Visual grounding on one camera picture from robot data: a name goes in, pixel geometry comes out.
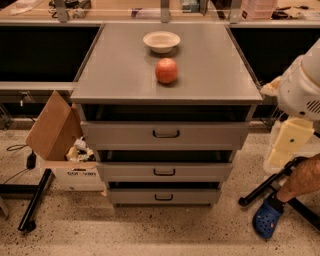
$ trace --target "box flap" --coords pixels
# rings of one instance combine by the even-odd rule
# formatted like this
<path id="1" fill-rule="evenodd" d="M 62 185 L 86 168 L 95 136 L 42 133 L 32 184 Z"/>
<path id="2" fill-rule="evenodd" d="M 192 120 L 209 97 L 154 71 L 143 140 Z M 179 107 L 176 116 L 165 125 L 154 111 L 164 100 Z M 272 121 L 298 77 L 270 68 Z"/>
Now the box flap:
<path id="1" fill-rule="evenodd" d="M 54 91 L 31 128 L 26 144 L 44 160 L 63 161 L 82 130 L 74 110 Z"/>
<path id="2" fill-rule="evenodd" d="M 50 168 L 68 168 L 68 169 L 93 169 L 96 162 L 71 162 L 71 161 L 45 161 L 42 166 L 45 169 Z"/>

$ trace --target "black metal stand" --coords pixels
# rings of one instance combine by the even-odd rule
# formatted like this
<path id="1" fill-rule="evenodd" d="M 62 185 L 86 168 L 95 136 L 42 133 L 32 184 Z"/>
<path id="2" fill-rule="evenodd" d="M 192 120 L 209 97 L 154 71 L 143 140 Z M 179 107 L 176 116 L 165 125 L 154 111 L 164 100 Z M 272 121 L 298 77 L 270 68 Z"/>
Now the black metal stand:
<path id="1" fill-rule="evenodd" d="M 306 157 L 296 157 L 292 161 L 288 162 L 285 167 L 280 170 L 277 174 L 271 175 L 266 181 L 264 181 L 259 187 L 253 190 L 246 197 L 241 197 L 239 199 L 239 204 L 241 206 L 249 205 L 255 198 L 257 198 L 261 193 L 263 193 L 267 188 L 271 188 L 273 191 L 278 191 L 280 185 L 276 182 L 277 179 L 283 175 L 290 176 L 292 173 L 292 168 L 296 167 L 303 160 L 307 159 Z M 307 208 L 296 198 L 291 199 L 288 204 L 293 207 L 298 213 L 300 213 L 306 220 L 308 220 L 313 226 L 320 230 L 320 217 Z"/>
<path id="2" fill-rule="evenodd" d="M 18 230 L 31 232 L 36 228 L 36 223 L 34 220 L 32 220 L 32 217 L 40 201 L 43 190 L 47 184 L 47 181 L 49 180 L 50 175 L 51 170 L 46 169 L 44 174 L 42 175 L 39 185 L 0 185 L 0 194 L 33 194 L 28 208 L 22 217 Z"/>

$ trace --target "drawer front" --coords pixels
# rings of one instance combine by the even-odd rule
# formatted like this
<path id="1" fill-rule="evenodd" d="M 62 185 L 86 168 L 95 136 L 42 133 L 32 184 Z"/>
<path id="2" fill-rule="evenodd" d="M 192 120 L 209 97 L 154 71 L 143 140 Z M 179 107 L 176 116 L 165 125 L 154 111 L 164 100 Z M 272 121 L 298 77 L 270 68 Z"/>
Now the drawer front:
<path id="1" fill-rule="evenodd" d="M 112 204 L 203 204 L 212 205 L 220 197 L 216 190 L 166 190 L 166 189 L 131 189 L 108 190 Z"/>
<path id="2" fill-rule="evenodd" d="M 87 143 L 108 150 L 240 149 L 248 123 L 82 122 Z"/>
<path id="3" fill-rule="evenodd" d="M 232 164 L 176 164 L 176 163 L 101 163 L 97 166 L 105 182 L 224 182 Z"/>

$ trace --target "white bowl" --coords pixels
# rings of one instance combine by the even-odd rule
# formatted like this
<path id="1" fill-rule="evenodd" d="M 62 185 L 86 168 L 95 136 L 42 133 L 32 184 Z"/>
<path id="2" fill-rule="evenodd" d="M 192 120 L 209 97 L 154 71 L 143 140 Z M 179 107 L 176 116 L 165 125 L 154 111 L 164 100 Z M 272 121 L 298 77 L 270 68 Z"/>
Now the white bowl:
<path id="1" fill-rule="evenodd" d="M 145 35 L 143 42 L 156 53 L 168 53 L 180 43 L 180 37 L 171 32 L 157 31 Z"/>

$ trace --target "blue object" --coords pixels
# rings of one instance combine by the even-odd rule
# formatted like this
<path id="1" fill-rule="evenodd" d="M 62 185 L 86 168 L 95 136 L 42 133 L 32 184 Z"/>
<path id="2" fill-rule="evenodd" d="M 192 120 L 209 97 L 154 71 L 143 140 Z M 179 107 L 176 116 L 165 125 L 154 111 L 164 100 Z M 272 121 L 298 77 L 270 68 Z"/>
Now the blue object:
<path id="1" fill-rule="evenodd" d="M 264 199 L 263 204 L 260 206 L 252 220 L 254 230 L 261 238 L 271 238 L 282 214 L 283 211 L 279 212 L 275 210 L 269 205 L 267 199 Z"/>

